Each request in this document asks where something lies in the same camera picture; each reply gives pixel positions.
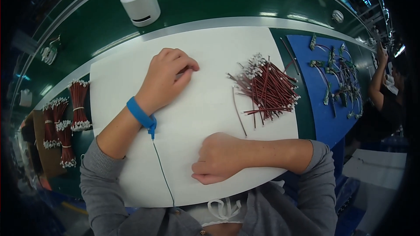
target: white work surface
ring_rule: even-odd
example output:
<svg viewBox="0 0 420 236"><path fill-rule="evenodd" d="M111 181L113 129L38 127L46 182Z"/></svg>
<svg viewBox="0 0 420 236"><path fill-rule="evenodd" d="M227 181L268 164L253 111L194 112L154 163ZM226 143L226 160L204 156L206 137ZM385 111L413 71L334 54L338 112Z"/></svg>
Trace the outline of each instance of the white work surface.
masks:
<svg viewBox="0 0 420 236"><path fill-rule="evenodd" d="M226 73L238 74L237 62L245 64L260 52L284 69L276 43L268 28L229 27L189 31L140 42L136 38L123 44L128 51L97 61L90 71L90 102L93 130L97 136L139 90L150 60L164 47L179 48L197 60L200 71L170 105L155 113L155 144L176 206L208 202L228 197L281 175L280 168L247 168L226 181L202 185L191 177L191 165L198 159L202 141L215 132L245 138L235 111L232 85ZM235 95L238 110L252 109L251 99ZM274 121L240 114L248 139L275 140L298 138L296 116L284 113ZM171 207L152 140L140 130L126 156L120 176L123 199L129 207Z"/></svg>

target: white cylindrical device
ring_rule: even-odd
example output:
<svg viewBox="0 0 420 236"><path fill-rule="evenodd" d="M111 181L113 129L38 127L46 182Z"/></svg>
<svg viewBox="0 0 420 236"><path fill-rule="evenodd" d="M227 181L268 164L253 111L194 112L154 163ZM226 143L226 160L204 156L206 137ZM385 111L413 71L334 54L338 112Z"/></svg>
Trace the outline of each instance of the white cylindrical device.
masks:
<svg viewBox="0 0 420 236"><path fill-rule="evenodd" d="M158 0L120 0L131 22L136 27L144 27L155 22L160 16Z"/></svg>

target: gray sweater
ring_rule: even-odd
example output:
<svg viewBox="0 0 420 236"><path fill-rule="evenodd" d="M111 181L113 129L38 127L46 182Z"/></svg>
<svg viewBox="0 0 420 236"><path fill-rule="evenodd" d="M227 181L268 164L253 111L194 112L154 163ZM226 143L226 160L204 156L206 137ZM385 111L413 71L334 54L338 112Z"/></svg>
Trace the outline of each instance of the gray sweater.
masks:
<svg viewBox="0 0 420 236"><path fill-rule="evenodd" d="M334 235L333 153L327 145L311 142L313 156L299 180L297 207L270 183L249 190L238 235ZM118 185L123 164L102 153L96 139L82 160L80 188L96 236L210 235L187 212L173 207L140 208L128 215Z"/></svg>

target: bundled red wires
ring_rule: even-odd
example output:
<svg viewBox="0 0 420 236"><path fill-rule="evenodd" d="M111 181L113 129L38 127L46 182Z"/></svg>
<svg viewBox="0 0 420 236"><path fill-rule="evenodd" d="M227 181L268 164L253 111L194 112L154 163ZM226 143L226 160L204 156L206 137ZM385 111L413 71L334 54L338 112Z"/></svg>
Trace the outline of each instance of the bundled red wires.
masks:
<svg viewBox="0 0 420 236"><path fill-rule="evenodd" d="M71 102L73 103L72 131L83 131L92 126L84 112L84 99L86 97L88 87L89 82L83 80L73 80L68 86Z"/></svg>
<svg viewBox="0 0 420 236"><path fill-rule="evenodd" d="M45 135L44 135L44 147L50 149L59 146L57 133L55 131L54 124L54 113L50 103L47 103L42 108L45 120Z"/></svg>
<svg viewBox="0 0 420 236"><path fill-rule="evenodd" d="M71 148L71 121L63 120L56 124L55 127L57 129L58 138L61 141L61 147L63 148L60 165L62 165L63 168L76 167L76 157Z"/></svg>
<svg viewBox="0 0 420 236"><path fill-rule="evenodd" d="M266 119L273 120L284 111L294 111L300 96L294 91L297 86L291 82L297 82L297 79L286 75L270 62L270 57L266 60L260 53L254 55L249 60L248 66L242 68L243 72L236 78L229 73L228 77L239 85L237 88L243 92L239 94L252 99L252 110L243 113L254 116L254 128L256 113L260 114L264 125Z"/></svg>
<svg viewBox="0 0 420 236"><path fill-rule="evenodd" d="M54 115L54 124L57 128L57 124L60 123L61 119L63 118L64 111L66 110L66 107L68 105L68 98L66 97L58 97L53 99L50 102L52 112ZM61 145L60 137L58 137L58 143L57 145Z"/></svg>

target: blue wrist strap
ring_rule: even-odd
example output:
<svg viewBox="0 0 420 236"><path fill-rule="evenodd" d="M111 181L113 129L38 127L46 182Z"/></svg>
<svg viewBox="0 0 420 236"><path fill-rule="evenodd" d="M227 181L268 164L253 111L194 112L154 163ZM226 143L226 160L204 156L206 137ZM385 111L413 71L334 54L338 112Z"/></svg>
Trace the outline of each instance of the blue wrist strap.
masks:
<svg viewBox="0 0 420 236"><path fill-rule="evenodd" d="M156 121L155 116L152 114L150 118L144 113L144 111L140 108L139 104L137 104L134 97L130 98L127 102L127 108L133 114L134 118L136 118L143 127L147 128L148 133L152 136L152 139L155 139L155 129L158 122Z"/></svg>

